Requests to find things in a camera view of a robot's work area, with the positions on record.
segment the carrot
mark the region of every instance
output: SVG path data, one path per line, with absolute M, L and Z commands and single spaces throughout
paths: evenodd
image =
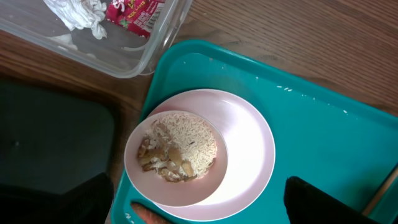
M 138 203 L 131 202 L 130 206 L 138 215 L 138 217 L 140 217 L 146 224 L 171 224 L 170 222 L 166 221 L 162 217 L 156 215 L 154 212 L 150 211 L 149 209 Z

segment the table surface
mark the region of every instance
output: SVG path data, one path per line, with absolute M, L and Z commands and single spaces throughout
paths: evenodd
M 175 39 L 204 39 L 398 116 L 398 1 L 194 1 Z M 152 75 L 113 78 L 0 31 L 0 78 L 116 108 L 118 185 L 123 147 Z

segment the cooked rice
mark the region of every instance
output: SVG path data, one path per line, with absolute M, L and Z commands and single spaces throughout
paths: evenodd
M 162 124 L 167 128 L 167 133 L 159 128 Z M 175 143 L 180 147 L 182 159 L 191 162 L 193 175 L 201 178 L 206 174 L 217 150 L 213 133 L 206 121 L 189 114 L 168 114 L 158 119 L 152 129 L 150 136 L 160 134 L 167 144 Z

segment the bowl rim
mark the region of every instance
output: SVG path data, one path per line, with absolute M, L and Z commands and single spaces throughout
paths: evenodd
M 167 100 L 163 101 L 161 104 L 159 104 L 158 106 L 155 107 L 154 111 L 157 110 L 157 109 L 159 109 L 159 108 L 161 108 L 161 106 L 163 106 L 164 104 L 167 105 L 167 103 L 169 103 L 169 100 L 171 100 L 172 98 L 177 98 L 179 95 L 184 95 L 184 94 L 186 94 L 186 93 L 194 92 L 194 91 L 210 91 L 210 92 L 222 93 L 222 94 L 226 94 L 226 95 L 232 96 L 232 97 L 234 97 L 234 98 L 237 98 L 237 99 L 243 101 L 244 103 L 248 104 L 249 107 L 252 108 L 252 109 L 255 111 L 256 114 L 259 114 L 260 117 L 262 118 L 262 120 L 265 122 L 265 124 L 266 124 L 265 127 L 266 127 L 266 129 L 269 131 L 269 135 L 270 135 L 270 137 L 271 137 L 271 139 L 272 139 L 271 143 L 272 143 L 272 149 L 273 149 L 272 151 L 273 151 L 273 153 L 274 153 L 274 156 L 273 156 L 273 161 L 272 161 L 271 173 L 270 173 L 269 177 L 267 178 L 267 183 L 264 185 L 264 187 L 262 188 L 262 190 L 258 193 L 258 195 L 256 196 L 256 198 L 255 198 L 252 202 L 250 202 L 249 204 L 247 204 L 244 208 L 240 209 L 239 211 L 237 211 L 237 212 L 235 212 L 235 213 L 232 213 L 232 214 L 230 214 L 230 215 L 228 215 L 228 216 L 225 216 L 225 217 L 223 217 L 223 218 L 214 218 L 214 219 L 210 219 L 210 220 L 196 220 L 196 219 L 185 218 L 185 217 L 181 217 L 181 216 L 179 216 L 179 215 L 176 215 L 176 214 L 174 214 L 173 212 L 171 212 L 170 210 L 165 209 L 165 207 L 170 207 L 170 208 L 173 208 L 173 207 L 167 206 L 167 205 L 161 205 L 161 204 L 156 203 L 157 207 L 160 208 L 163 212 L 165 212 L 165 213 L 167 213 L 167 214 L 169 214 L 169 215 L 172 215 L 172 216 L 174 216 L 174 217 L 181 218 L 182 220 L 188 220 L 188 221 L 192 221 L 192 222 L 213 222 L 213 221 L 218 221 L 218 220 L 224 220 L 224 219 L 226 219 L 226 218 L 232 217 L 233 215 L 239 214 L 240 212 L 242 212 L 242 211 L 244 211 L 245 209 L 247 209 L 250 205 L 252 205 L 252 204 L 262 195 L 262 193 L 264 193 L 266 187 L 269 186 L 269 182 L 271 181 L 272 175 L 274 174 L 275 163 L 276 163 L 276 144 L 275 144 L 275 137 L 274 137 L 274 133 L 273 133 L 272 130 L 271 130 L 271 127 L 270 127 L 270 124 L 269 124 L 269 120 L 267 120 L 267 119 L 264 117 L 264 115 L 263 115 L 254 105 L 252 105 L 250 102 L 248 102 L 248 100 L 244 99 L 243 97 L 241 97 L 241 96 L 239 96 L 239 95 L 236 95 L 236 94 L 234 94 L 234 93 L 230 93 L 230 92 L 228 92 L 228 91 L 216 90 L 216 89 L 211 89 L 211 88 L 199 88 L 199 89 L 194 89 L 194 90 L 188 90 L 188 91 L 185 91 L 185 92 L 181 92 L 181 93 L 179 93 L 179 94 L 176 94 L 176 95 L 174 95 L 174 96 L 168 98 Z
M 154 201 L 154 200 L 152 200 L 152 199 L 149 199 L 147 196 L 145 196 L 145 195 L 134 185 L 133 181 L 132 181 L 131 178 L 130 178 L 129 172 L 128 172 L 128 170 L 126 169 L 126 154 L 127 154 L 127 147 L 128 147 L 128 145 L 129 145 L 129 143 L 130 143 L 130 140 L 131 140 L 132 135 L 138 130 L 138 127 L 141 126 L 141 125 L 143 125 L 143 123 L 145 123 L 145 121 L 146 121 L 147 119 L 149 119 L 149 118 L 151 118 L 151 117 L 153 117 L 153 116 L 162 116 L 162 115 L 164 115 L 164 114 L 174 114 L 174 113 L 189 114 L 189 115 L 191 115 L 191 116 L 196 116 L 196 117 L 198 117 L 198 118 L 204 120 L 204 121 L 205 121 L 206 123 L 208 123 L 208 124 L 213 128 L 213 130 L 215 130 L 216 133 L 221 137 L 221 143 L 222 143 L 222 145 L 224 145 L 224 148 L 225 148 L 225 151 L 226 151 L 226 164 L 227 164 L 227 165 L 226 165 L 225 172 L 224 172 L 224 175 L 223 175 L 223 178 L 222 178 L 220 184 L 217 186 L 217 188 L 216 188 L 211 194 L 209 194 L 209 196 L 207 196 L 206 198 L 203 198 L 203 199 L 202 199 L 201 201 L 199 201 L 199 202 L 204 201 L 205 199 L 207 199 L 208 197 L 210 197 L 214 192 L 216 192 L 216 190 L 218 189 L 218 187 L 220 187 L 221 183 L 224 181 L 225 174 L 226 174 L 226 172 L 227 172 L 227 170 L 228 170 L 228 159 L 229 159 L 228 148 L 227 148 L 227 145 L 226 145 L 224 136 L 223 136 L 223 135 L 220 133 L 220 131 L 214 126 L 214 124 L 211 123 L 210 121 L 208 121 L 206 118 L 204 118 L 204 117 L 202 117 L 202 116 L 200 116 L 200 115 L 198 115 L 198 114 L 192 113 L 192 112 L 182 111 L 182 110 L 169 110 L 169 111 L 162 111 L 162 112 L 159 112 L 159 113 L 156 113 L 156 114 L 152 114 L 152 115 L 150 115 L 150 116 L 147 116 L 144 120 L 142 120 L 142 121 L 134 128 L 134 130 L 133 130 L 133 131 L 131 132 L 131 134 L 129 135 L 129 138 L 127 139 L 126 145 L 125 145 L 125 147 L 124 147 L 123 165 L 124 165 L 124 170 L 126 171 L 127 177 L 128 177 L 128 179 L 130 180 L 131 185 L 132 185 L 132 186 L 133 186 L 145 199 L 147 199 L 148 201 L 150 201 L 150 202 L 152 202 L 152 203 L 156 203 L 156 204 L 158 204 L 158 205 L 163 205 L 163 206 L 168 206 L 168 207 L 178 207 L 178 208 L 182 208 L 182 207 L 189 207 L 189 206 L 192 206 L 192 205 L 197 204 L 197 203 L 199 203 L 199 202 L 195 202 L 195 203 L 193 203 L 193 204 L 191 204 L 191 205 L 171 206 L 171 205 L 165 205 L 165 204 L 156 202 L 156 201 Z

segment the red packet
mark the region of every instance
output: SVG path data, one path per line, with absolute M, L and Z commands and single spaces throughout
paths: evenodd
M 125 29 L 149 37 L 165 0 L 113 0 L 105 18 Z

